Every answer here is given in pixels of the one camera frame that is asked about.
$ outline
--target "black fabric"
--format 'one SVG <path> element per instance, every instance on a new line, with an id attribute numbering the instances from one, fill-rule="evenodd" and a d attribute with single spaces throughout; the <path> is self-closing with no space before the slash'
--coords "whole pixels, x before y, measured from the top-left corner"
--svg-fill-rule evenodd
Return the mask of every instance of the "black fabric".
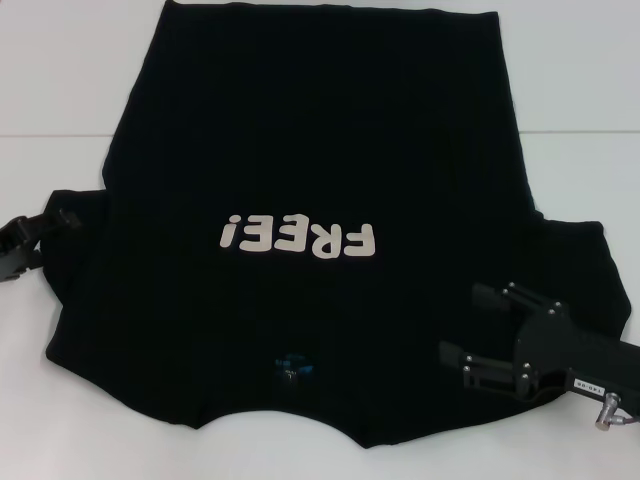
<path id="1" fill-rule="evenodd" d="M 489 422 L 532 405 L 437 359 L 441 339 L 510 358 L 474 282 L 614 337 L 630 313 L 602 226 L 534 209 L 495 13 L 167 2 L 103 176 L 47 207 L 90 224 L 43 241 L 47 356 L 168 422 L 273 409 L 365 447 Z M 294 214 L 305 248 L 277 249 Z M 273 217 L 268 251 L 240 247 L 251 215 Z M 340 225 L 337 258 L 314 224 Z M 375 253 L 345 253 L 366 225 Z"/>

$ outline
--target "white tabletop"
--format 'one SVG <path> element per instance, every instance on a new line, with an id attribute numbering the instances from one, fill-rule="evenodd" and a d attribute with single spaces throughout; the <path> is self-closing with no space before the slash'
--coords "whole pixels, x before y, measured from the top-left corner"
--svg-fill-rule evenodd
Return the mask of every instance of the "white tabletop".
<path id="1" fill-rule="evenodd" d="M 110 134 L 162 3 L 0 2 L 0 224 L 41 212 L 54 189 L 101 187 Z M 638 304 L 640 5 L 351 4 L 500 12 L 536 203 L 547 218 L 601 221 Z M 167 425 L 44 358 L 59 313 L 41 272 L 0 284 L 2 480 L 585 480 L 640 472 L 640 426 L 599 432 L 598 403 L 573 394 L 515 418 L 370 450 L 323 424 L 273 412 L 225 417 L 199 431 Z M 623 339 L 640 344 L 633 316 Z"/>

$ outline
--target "t-shirt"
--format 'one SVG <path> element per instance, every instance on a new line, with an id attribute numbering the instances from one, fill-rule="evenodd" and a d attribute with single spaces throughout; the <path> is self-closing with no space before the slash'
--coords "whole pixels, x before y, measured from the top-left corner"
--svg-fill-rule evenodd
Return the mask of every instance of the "t-shirt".
<path id="1" fill-rule="evenodd" d="M 472 309 L 517 282 L 619 336 L 599 223 L 545 220 L 495 13 L 167 1 L 101 192 L 42 242 L 53 362 L 199 428 L 278 410 L 369 447 L 532 406 L 465 390 L 447 340 L 510 359 Z"/>

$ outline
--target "black mechanical device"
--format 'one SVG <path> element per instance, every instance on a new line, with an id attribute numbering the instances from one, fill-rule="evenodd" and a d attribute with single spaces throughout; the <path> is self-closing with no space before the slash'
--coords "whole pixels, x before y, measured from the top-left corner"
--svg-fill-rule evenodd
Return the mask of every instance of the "black mechanical device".
<path id="1" fill-rule="evenodd" d="M 11 220 L 0 229 L 0 283 L 42 267 L 42 255 L 36 247 L 43 237 L 79 226 L 76 215 L 63 210 Z"/>
<path id="2" fill-rule="evenodd" d="M 596 427 L 640 421 L 640 347 L 578 327 L 569 306 L 510 283 L 502 290 L 473 287 L 479 308 L 519 313 L 513 363 L 483 358 L 440 343 L 442 364 L 459 369 L 464 385 L 533 401 L 550 391 L 572 391 L 603 403 Z M 616 415 L 617 409 L 629 415 Z"/>

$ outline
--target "silver knob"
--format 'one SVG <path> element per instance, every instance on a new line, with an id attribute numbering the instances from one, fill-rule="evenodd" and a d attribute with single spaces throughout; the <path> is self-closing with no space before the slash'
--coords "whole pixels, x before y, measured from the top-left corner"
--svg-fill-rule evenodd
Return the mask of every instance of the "silver knob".
<path id="1" fill-rule="evenodd" d="M 602 405 L 602 410 L 600 410 L 600 415 L 598 415 L 598 419 L 596 420 L 596 428 L 603 432 L 609 430 L 611 426 L 611 419 L 616 413 L 618 409 L 618 405 L 620 404 L 620 397 L 615 393 L 607 393 L 604 397 L 604 405 Z"/>

